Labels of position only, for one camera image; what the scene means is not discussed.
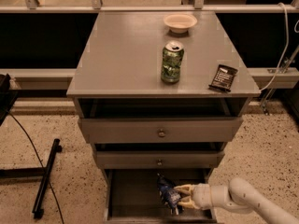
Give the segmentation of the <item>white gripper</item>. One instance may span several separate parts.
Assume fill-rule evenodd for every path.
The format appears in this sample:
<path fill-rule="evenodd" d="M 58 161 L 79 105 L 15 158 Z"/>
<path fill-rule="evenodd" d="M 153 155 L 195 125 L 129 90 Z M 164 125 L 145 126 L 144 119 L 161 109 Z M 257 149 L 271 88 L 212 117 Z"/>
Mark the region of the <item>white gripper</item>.
<path fill-rule="evenodd" d="M 188 209 L 207 210 L 212 206 L 211 187 L 208 184 L 186 184 L 175 186 L 175 190 L 192 198 L 183 198 L 178 202 L 179 206 Z"/>

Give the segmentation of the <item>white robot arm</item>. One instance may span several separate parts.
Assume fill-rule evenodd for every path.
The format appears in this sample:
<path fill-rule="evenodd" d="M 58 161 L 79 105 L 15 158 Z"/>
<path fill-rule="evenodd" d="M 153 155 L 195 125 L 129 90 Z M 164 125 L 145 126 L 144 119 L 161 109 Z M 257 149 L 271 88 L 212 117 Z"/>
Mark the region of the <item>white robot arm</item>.
<path fill-rule="evenodd" d="M 257 213 L 267 224 L 299 224 L 299 219 L 265 198 L 243 178 L 233 178 L 227 186 L 186 184 L 175 190 L 184 197 L 178 202 L 185 208 L 207 210 L 214 207 L 232 213 Z"/>

